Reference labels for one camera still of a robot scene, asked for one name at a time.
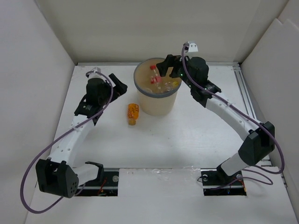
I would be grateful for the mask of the small red cap bottle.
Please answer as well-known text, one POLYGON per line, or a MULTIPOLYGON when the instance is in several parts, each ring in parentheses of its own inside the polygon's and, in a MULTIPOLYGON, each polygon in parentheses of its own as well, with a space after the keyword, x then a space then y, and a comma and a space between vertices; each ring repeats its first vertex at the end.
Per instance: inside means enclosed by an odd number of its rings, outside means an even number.
POLYGON ((158 69, 155 65, 151 65, 150 70, 153 72, 153 75, 150 78, 151 84, 160 84, 162 82, 162 78, 159 75, 158 69))

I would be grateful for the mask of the yellow cap orange label bottle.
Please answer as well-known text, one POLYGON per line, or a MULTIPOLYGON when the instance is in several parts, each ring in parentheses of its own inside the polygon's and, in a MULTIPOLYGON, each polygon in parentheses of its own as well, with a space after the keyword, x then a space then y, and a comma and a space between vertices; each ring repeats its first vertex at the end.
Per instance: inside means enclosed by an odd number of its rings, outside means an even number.
POLYGON ((165 92, 169 92, 169 91, 176 89, 178 86, 179 86, 178 81, 165 82, 163 90, 165 92))

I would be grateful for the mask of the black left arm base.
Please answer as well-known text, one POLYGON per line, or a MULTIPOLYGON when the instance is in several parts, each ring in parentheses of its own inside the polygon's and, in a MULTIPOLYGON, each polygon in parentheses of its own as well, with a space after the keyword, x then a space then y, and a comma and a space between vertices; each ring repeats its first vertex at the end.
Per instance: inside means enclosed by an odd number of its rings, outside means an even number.
POLYGON ((105 169, 102 181, 88 181, 81 185, 75 196, 118 196, 119 169, 105 169))

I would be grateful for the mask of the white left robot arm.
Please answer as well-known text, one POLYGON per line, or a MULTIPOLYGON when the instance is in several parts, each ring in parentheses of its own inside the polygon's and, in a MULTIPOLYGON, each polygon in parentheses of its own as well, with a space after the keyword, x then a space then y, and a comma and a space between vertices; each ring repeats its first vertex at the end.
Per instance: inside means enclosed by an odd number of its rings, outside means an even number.
POLYGON ((104 167, 87 161, 75 167, 75 157, 87 134, 96 126, 104 109, 127 92, 127 85, 115 74, 104 76, 98 71, 86 74, 86 94, 82 97, 70 126, 70 133, 62 137, 56 149, 47 159, 36 164, 39 190, 44 193, 73 197, 78 187, 91 182, 99 185, 104 181, 104 167))

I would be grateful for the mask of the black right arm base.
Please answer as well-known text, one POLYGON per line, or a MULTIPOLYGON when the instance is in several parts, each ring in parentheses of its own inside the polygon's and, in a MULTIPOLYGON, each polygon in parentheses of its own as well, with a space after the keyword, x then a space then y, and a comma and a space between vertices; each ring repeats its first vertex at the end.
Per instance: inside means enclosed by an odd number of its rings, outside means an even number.
POLYGON ((204 168, 197 181, 202 183, 204 196, 246 196, 242 172, 220 178, 215 168, 204 168))

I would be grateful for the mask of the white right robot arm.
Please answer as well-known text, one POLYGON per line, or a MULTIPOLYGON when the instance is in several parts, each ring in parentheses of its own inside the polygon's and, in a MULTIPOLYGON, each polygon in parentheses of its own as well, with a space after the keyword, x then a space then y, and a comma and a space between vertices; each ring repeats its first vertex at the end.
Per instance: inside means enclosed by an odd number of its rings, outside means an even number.
POLYGON ((209 67, 203 58, 185 56, 182 59, 181 56, 168 55, 164 61, 156 64, 156 68, 162 77, 171 68, 169 76, 181 78, 190 88, 193 99, 218 115, 243 140, 238 152, 216 168, 218 182, 231 182, 239 171, 256 165, 274 150, 274 125, 262 123, 234 110, 221 89, 208 80, 209 67))

